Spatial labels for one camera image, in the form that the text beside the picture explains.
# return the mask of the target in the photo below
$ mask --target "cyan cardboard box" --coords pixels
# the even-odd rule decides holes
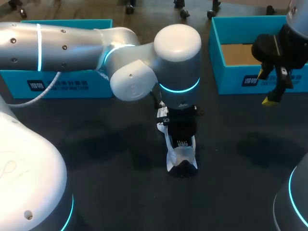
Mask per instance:
[[[260,34],[277,34],[285,16],[215,17],[212,19],[209,53],[219,94],[268,93],[276,86],[273,71],[268,80],[257,80],[261,65],[226,65],[221,45],[253,44]],[[292,72],[294,89],[308,92],[308,65]]]
[[[22,21],[43,25],[70,26],[82,29],[112,28],[112,20],[49,20]],[[56,72],[37,71],[1,71],[5,83],[15,99],[33,99],[48,87]],[[58,81],[45,96],[54,98],[110,98],[112,91],[109,81],[96,71],[78,71],[61,73]]]

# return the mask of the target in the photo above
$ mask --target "floor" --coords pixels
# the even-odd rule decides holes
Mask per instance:
[[[267,7],[268,5],[272,5],[277,9],[286,9],[289,4],[290,0],[220,0],[221,2],[226,3],[233,3],[233,4],[243,4],[243,5],[250,5],[250,6],[261,6]]]
[[[308,95],[286,94],[274,108],[261,105],[264,95],[218,96],[207,48],[210,2],[187,1],[187,22],[172,2],[139,0],[131,16],[112,0],[32,0],[25,8],[29,19],[112,18],[141,43],[169,24],[196,28],[203,42],[197,105],[205,110],[198,119],[196,177],[167,174],[150,97],[133,103],[42,100],[14,112],[62,153],[76,200],[76,231],[274,231],[275,194],[308,150]],[[226,3],[220,15],[264,12]],[[0,20],[20,18],[3,5]],[[20,102],[3,82],[0,89],[8,103]]]

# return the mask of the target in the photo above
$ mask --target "screw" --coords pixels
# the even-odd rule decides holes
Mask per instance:
[[[295,7],[293,7],[293,8],[290,10],[291,15],[294,15],[294,14],[295,14],[295,12],[296,12],[296,6],[295,6]]]

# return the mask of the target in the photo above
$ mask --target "logo on box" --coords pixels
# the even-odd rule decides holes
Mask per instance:
[[[244,76],[242,87],[255,87],[258,85],[258,81],[257,75]]]
[[[45,85],[42,80],[27,80],[31,91],[44,91]]]

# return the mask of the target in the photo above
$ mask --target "glowing blue light ring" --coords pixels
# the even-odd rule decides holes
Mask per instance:
[[[64,230],[66,229],[66,227],[67,227],[67,225],[68,225],[68,223],[69,223],[69,220],[71,219],[71,216],[72,216],[72,214],[73,214],[73,209],[74,209],[74,196],[73,196],[73,201],[72,201],[71,212],[70,212],[70,214],[69,214],[69,216],[68,216],[68,219],[67,219],[65,225],[63,226],[63,228],[62,228],[60,231],[64,231]]]
[[[131,44],[124,44],[124,45],[120,45],[118,47],[114,47],[112,48],[105,56],[105,59],[104,59],[104,65],[106,65],[106,61],[107,61],[107,58],[109,55],[111,55],[112,52],[114,52],[115,50],[117,49],[120,49],[120,48],[123,48],[123,47],[134,47],[135,45],[131,45]]]
[[[300,215],[294,201],[293,201],[293,197],[292,197],[292,194],[291,194],[291,179],[292,179],[292,176],[293,176],[293,173],[295,171],[296,167],[294,168],[293,172],[291,173],[291,176],[290,176],[290,179],[289,179],[289,195],[290,195],[290,199],[291,199],[291,203],[293,205],[293,208],[295,210],[295,212],[297,213],[297,215],[299,216],[299,218],[302,220],[302,222],[308,227],[308,223],[305,221],[305,219],[302,217],[302,215]]]
[[[170,90],[170,89],[164,87],[164,86],[161,85],[161,84],[159,84],[159,85],[160,85],[163,89],[165,89],[166,91],[170,91],[170,92],[172,92],[172,93],[185,93],[185,92],[188,92],[188,91],[194,89],[194,88],[198,85],[199,81],[200,81],[200,78],[198,79],[198,81],[197,81],[191,88],[188,88],[188,89],[185,89],[185,90]]]
[[[42,31],[40,24],[37,24],[38,28],[38,71],[42,69]]]

